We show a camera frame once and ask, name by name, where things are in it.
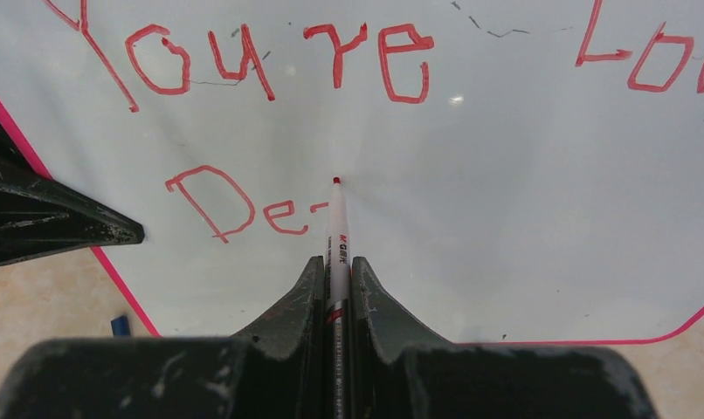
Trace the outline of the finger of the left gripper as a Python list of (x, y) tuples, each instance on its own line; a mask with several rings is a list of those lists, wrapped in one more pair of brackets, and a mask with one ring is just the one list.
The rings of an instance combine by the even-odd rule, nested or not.
[(144, 238), (135, 220), (37, 174), (0, 121), (0, 266)]

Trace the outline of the red marker pen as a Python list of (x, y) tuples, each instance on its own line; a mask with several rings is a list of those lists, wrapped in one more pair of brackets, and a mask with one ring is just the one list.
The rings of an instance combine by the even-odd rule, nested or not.
[(326, 417), (354, 416), (349, 338), (349, 224), (341, 179), (333, 179), (328, 202), (327, 256), (325, 259), (324, 350)]

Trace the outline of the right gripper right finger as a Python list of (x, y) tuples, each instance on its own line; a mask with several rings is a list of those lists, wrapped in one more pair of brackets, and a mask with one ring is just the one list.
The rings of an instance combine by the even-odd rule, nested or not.
[(603, 347), (456, 344), (433, 332), (355, 258), (376, 418), (654, 418), (637, 370)]

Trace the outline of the pink-framed whiteboard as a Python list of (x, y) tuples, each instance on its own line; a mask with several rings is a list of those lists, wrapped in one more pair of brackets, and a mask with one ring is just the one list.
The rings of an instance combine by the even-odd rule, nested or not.
[(449, 340), (704, 313), (704, 1), (0, 1), (34, 168), (141, 223), (154, 333), (232, 333), (326, 250)]

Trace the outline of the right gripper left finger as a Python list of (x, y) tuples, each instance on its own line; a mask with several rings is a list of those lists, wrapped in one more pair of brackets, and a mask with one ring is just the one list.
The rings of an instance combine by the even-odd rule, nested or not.
[(0, 387), (0, 418), (317, 418), (323, 263), (231, 336), (42, 341)]

